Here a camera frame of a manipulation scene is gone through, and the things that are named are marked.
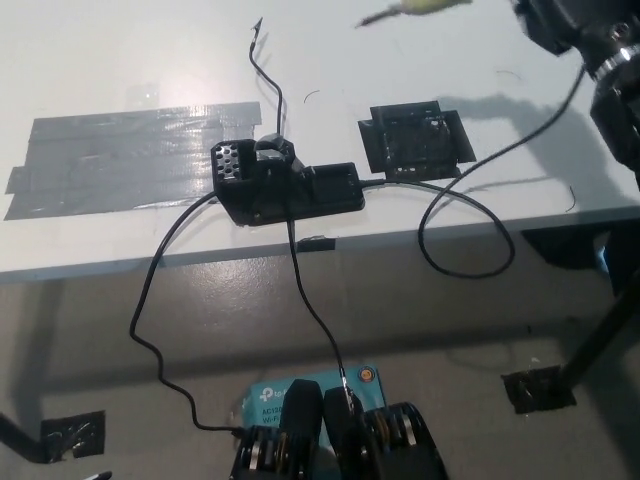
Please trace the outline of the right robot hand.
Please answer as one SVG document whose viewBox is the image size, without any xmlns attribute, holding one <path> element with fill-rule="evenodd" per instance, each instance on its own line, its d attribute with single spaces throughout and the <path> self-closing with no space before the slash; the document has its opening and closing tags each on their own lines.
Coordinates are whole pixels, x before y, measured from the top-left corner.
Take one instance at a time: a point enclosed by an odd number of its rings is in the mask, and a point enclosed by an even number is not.
<svg viewBox="0 0 640 480">
<path fill-rule="evenodd" d="M 604 55 L 639 41 L 639 3 L 609 0 L 514 1 L 525 34 L 560 55 L 571 48 Z"/>
</svg>

